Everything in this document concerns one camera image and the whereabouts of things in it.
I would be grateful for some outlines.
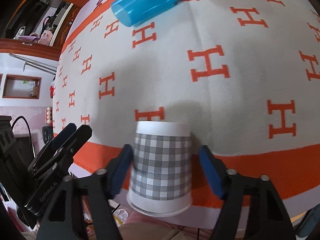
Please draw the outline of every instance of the checkered paper cup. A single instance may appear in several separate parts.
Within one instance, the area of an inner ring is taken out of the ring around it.
[[[133,209],[148,216],[169,217],[190,207],[190,146],[188,124],[138,122],[127,195]]]

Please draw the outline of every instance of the open cabinet shelf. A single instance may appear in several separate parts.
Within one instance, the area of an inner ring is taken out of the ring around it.
[[[6,75],[2,98],[39,99],[40,77]]]

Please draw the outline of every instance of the metal bolt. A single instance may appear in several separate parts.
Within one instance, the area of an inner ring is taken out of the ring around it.
[[[270,180],[270,178],[267,175],[261,175],[260,179],[263,180],[263,181],[269,181]]]
[[[97,175],[101,175],[101,174],[105,174],[106,172],[107,172],[107,169],[102,168],[102,169],[98,169],[98,170],[96,171],[96,174],[97,174]]]
[[[229,175],[236,175],[238,172],[235,169],[227,169]]]
[[[63,178],[64,181],[71,181],[72,177],[70,175],[67,175]]]

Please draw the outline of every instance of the gray and white plaid pattern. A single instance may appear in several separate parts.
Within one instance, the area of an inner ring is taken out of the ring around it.
[[[191,190],[190,137],[136,134],[130,187],[153,200],[171,200]]]

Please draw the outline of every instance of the blue plastic cup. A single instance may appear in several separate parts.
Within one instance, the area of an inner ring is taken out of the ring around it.
[[[111,10],[125,26],[150,19],[174,6],[178,0],[115,0]]]

